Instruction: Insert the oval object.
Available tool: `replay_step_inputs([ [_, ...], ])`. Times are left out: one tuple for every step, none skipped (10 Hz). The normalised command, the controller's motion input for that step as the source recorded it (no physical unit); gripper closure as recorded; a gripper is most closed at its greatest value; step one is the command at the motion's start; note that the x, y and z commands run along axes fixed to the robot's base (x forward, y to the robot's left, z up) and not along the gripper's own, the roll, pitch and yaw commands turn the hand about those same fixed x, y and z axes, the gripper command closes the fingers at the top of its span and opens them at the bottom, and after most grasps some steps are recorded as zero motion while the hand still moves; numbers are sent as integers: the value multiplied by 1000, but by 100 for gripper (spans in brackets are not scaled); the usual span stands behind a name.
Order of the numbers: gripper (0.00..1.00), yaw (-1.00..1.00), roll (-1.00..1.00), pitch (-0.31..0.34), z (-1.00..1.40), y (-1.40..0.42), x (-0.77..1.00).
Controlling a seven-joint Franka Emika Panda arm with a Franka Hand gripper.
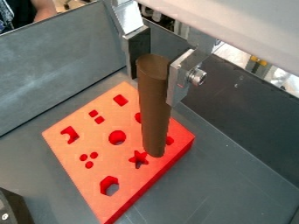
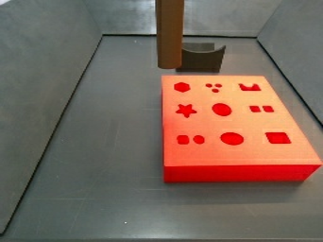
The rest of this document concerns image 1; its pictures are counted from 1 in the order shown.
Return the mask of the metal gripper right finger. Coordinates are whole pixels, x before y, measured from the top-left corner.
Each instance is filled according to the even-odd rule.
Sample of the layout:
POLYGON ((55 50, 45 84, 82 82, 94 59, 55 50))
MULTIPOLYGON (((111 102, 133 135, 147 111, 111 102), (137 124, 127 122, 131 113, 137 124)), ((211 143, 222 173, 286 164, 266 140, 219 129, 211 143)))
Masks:
POLYGON ((187 42, 191 48, 177 57, 169 69, 166 102, 171 107, 187 96, 190 86, 198 87, 206 81, 202 63, 225 45, 218 38, 194 28, 190 28, 187 42))

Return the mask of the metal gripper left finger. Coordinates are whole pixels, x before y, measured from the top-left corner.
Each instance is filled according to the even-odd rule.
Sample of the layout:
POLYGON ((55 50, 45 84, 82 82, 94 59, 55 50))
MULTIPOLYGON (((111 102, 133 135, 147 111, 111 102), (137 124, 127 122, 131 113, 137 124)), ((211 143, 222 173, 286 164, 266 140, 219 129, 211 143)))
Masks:
POLYGON ((137 59, 151 52, 151 29, 145 25, 135 0, 103 0, 126 53, 127 73, 137 78, 137 59))

